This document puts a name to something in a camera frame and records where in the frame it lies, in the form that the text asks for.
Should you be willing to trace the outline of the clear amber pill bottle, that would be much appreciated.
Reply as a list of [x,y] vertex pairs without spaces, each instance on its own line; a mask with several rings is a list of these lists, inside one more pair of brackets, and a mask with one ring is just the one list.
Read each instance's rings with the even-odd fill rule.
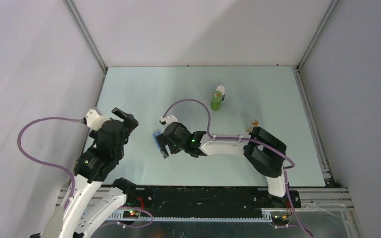
[[258,126],[259,126],[259,121],[256,119],[253,119],[248,123],[246,132],[251,132],[254,127],[258,127]]

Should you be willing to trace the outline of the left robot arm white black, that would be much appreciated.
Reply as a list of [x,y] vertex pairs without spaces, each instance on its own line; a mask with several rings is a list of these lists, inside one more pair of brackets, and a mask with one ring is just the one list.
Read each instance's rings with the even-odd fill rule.
[[119,207],[132,206],[137,200],[136,185],[118,178],[109,191],[89,211],[86,208],[108,174],[124,157],[124,146],[139,123],[133,114],[116,107],[111,111],[115,120],[91,108],[81,123],[90,128],[92,145],[83,152],[73,172],[67,194],[43,231],[33,238],[89,238]]

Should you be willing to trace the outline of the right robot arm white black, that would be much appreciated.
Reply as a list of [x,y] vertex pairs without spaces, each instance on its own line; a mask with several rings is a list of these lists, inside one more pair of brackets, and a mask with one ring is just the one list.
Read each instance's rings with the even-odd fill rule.
[[257,172],[266,177],[269,202],[282,207],[289,200],[286,170],[294,162],[286,155],[287,146],[261,127],[248,134],[211,135],[207,131],[190,132],[178,122],[169,124],[155,136],[164,158],[179,152],[198,158],[211,155],[245,157]]

